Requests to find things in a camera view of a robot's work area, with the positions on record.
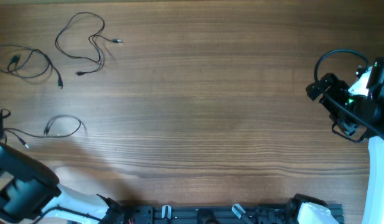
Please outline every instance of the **wood grain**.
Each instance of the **wood grain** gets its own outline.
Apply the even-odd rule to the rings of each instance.
[[[77,77],[95,65],[62,55],[54,39],[80,11],[101,15],[103,34],[124,43],[100,42],[105,67]],[[87,37],[100,26],[80,17],[60,43],[97,57]],[[346,223],[362,220],[367,143],[334,136],[328,112],[304,89],[329,50],[355,49],[371,60],[384,55],[384,2],[0,6],[5,43],[41,49],[65,85],[57,88],[55,74],[30,84],[0,73],[0,104],[12,111],[5,126],[39,134],[56,114],[87,125],[67,139],[25,137],[27,150],[9,138],[69,187],[155,204],[284,203],[301,193],[342,203]],[[321,74],[352,82],[359,63],[334,56]],[[28,69],[43,66],[35,59]],[[58,123],[52,132],[74,125]]]

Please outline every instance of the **wire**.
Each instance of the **wire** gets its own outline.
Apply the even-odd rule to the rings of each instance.
[[[66,135],[48,135],[49,134],[49,131],[52,127],[52,125],[54,125],[54,123],[56,122],[56,120],[60,119],[60,118],[73,118],[73,119],[76,119],[78,121],[78,127],[76,128],[76,130],[74,130],[72,133],[70,134],[66,134]],[[61,114],[61,115],[57,115],[57,116],[54,116],[53,118],[51,118],[47,124],[45,125],[45,128],[44,128],[44,135],[42,136],[39,136],[39,135],[35,135],[35,134],[30,134],[30,133],[27,133],[25,131],[22,131],[20,129],[17,129],[17,128],[4,128],[3,129],[3,132],[8,132],[8,133],[11,133],[13,135],[15,135],[15,137],[17,137],[17,139],[25,146],[25,147],[29,147],[27,145],[27,143],[25,142],[25,140],[23,140],[22,138],[20,138],[20,136],[16,133],[22,133],[22,134],[25,134],[27,136],[30,136],[30,137],[33,137],[33,138],[65,138],[65,137],[69,137],[71,135],[73,135],[74,133],[76,133],[80,128],[81,126],[84,127],[84,129],[86,130],[87,127],[85,126],[85,124],[80,120],[78,119],[76,116],[72,116],[72,115],[66,115],[66,114]]]
[[[11,111],[8,109],[2,108],[0,114],[1,114],[2,118],[5,119],[11,115]]]
[[[371,124],[367,123],[366,121],[362,120],[361,118],[359,118],[358,116],[354,115],[353,113],[351,113],[348,109],[344,108],[342,105],[340,105],[338,102],[336,102],[333,98],[331,98],[331,96],[329,96],[325,89],[322,88],[322,85],[317,77],[317,73],[318,73],[318,70],[319,70],[319,66],[321,65],[321,63],[323,62],[324,59],[326,59],[328,56],[332,55],[332,54],[336,54],[336,53],[350,53],[350,54],[353,54],[353,55],[356,55],[358,57],[360,57],[366,64],[366,69],[368,69],[369,67],[369,62],[367,60],[367,58],[362,55],[361,53],[359,52],[356,52],[354,50],[350,50],[350,49],[337,49],[337,50],[332,50],[330,52],[327,52],[326,54],[324,54],[317,62],[316,62],[316,65],[315,65],[315,69],[314,69],[314,79],[315,79],[315,83],[317,85],[317,87],[319,88],[319,90],[323,93],[323,96],[325,96],[332,104],[336,105],[336,107],[338,107],[340,110],[342,110],[343,112],[345,112],[347,115],[349,115],[351,118],[355,119],[358,123],[366,126],[369,130],[373,131],[376,135],[378,135],[380,138],[382,138],[384,140],[384,134],[379,131],[377,128],[373,127]]]
[[[90,57],[81,57],[81,56],[74,56],[74,55],[70,55],[68,53],[66,53],[62,48],[61,46],[59,45],[59,42],[58,42],[58,39],[60,37],[60,35],[63,34],[63,32],[65,32],[65,30],[68,29],[70,23],[72,22],[72,20],[74,19],[74,17],[76,17],[77,15],[80,15],[80,14],[91,14],[93,16],[96,16],[97,18],[101,19],[102,22],[103,22],[103,25],[102,27],[100,28],[100,30],[98,30],[98,32],[92,34],[91,36],[88,37],[88,41],[92,44],[93,48],[95,48],[96,52],[98,52],[98,60],[93,60],[91,59]],[[75,14],[73,17],[71,17],[71,19],[69,20],[69,22],[67,23],[67,25],[59,32],[59,34],[56,36],[56,39],[55,39],[55,46],[56,48],[62,53],[62,54],[65,54],[66,56],[70,57],[70,58],[83,58],[83,59],[88,59],[92,62],[95,62],[98,64],[98,68],[96,68],[95,70],[92,70],[92,71],[89,71],[89,72],[76,72],[75,74],[76,75],[84,75],[84,74],[87,74],[87,73],[93,73],[93,72],[97,72],[99,70],[101,70],[101,68],[103,67],[103,64],[105,62],[105,59],[104,57],[101,56],[101,49],[99,48],[98,44],[96,43],[96,38],[97,37],[101,37],[107,41],[110,41],[110,42],[113,42],[113,43],[122,43],[121,40],[118,40],[118,39],[113,39],[113,40],[110,40],[106,37],[103,37],[102,35],[100,35],[102,32],[103,32],[103,29],[105,28],[105,20],[100,17],[99,15],[96,15],[95,13],[92,13],[92,12],[79,12],[77,14]]]
[[[37,224],[38,222],[41,221],[41,219],[43,219],[43,218],[46,216],[46,214],[48,214],[49,212],[54,211],[54,210],[59,210],[59,211],[63,211],[63,212],[68,212],[68,213],[72,213],[72,214],[74,214],[74,215],[79,215],[79,216],[82,216],[82,217],[85,217],[85,218],[91,218],[91,219],[96,220],[96,221],[98,221],[98,222],[100,222],[100,223],[102,222],[102,219],[97,218],[97,217],[94,217],[94,216],[92,216],[92,215],[84,214],[84,213],[76,212],[76,211],[71,210],[71,209],[68,209],[68,208],[62,208],[62,207],[60,207],[60,206],[56,206],[56,207],[52,207],[52,208],[46,210],[44,213],[42,213],[42,214],[40,215],[39,218],[37,218],[37,219],[36,219],[35,221],[33,221],[31,224]]]
[[[33,48],[30,48],[30,47],[26,47],[26,46],[23,46],[23,45],[16,45],[16,44],[2,44],[0,45],[0,49],[1,48],[4,48],[4,47],[20,47],[20,48],[23,48],[23,49],[26,49],[26,50],[30,50],[30,54],[29,56],[27,57],[27,59],[19,66],[16,66],[17,63],[19,62],[20,60],[20,55],[15,55],[13,56],[12,60],[9,62],[8,66],[6,67],[7,69],[6,70],[3,70],[1,67],[0,67],[0,72],[3,72],[3,73],[6,73],[6,74],[10,74],[10,75],[13,75],[17,78],[21,78],[21,79],[30,79],[30,78],[37,78],[41,75],[43,75],[48,69],[49,67],[51,67],[51,70],[55,70],[57,76],[58,76],[58,80],[57,80],[57,85],[59,86],[59,88],[63,88],[63,80],[62,80],[62,76],[60,75],[60,72],[57,70],[57,68],[53,65],[51,59],[48,57],[48,55],[46,55],[45,53],[43,53],[41,50],[39,49],[33,49]],[[24,76],[24,75],[19,75],[18,74],[18,70],[20,70],[21,68],[23,68],[26,63],[30,60],[31,56],[33,53],[37,53],[37,54],[41,54],[42,56],[44,56],[44,58],[46,59],[46,61],[48,62],[48,65],[47,67],[45,68],[45,70],[39,74],[36,74],[36,75],[33,75],[33,76]],[[10,69],[11,65],[12,64],[15,64],[15,68],[14,69]]]

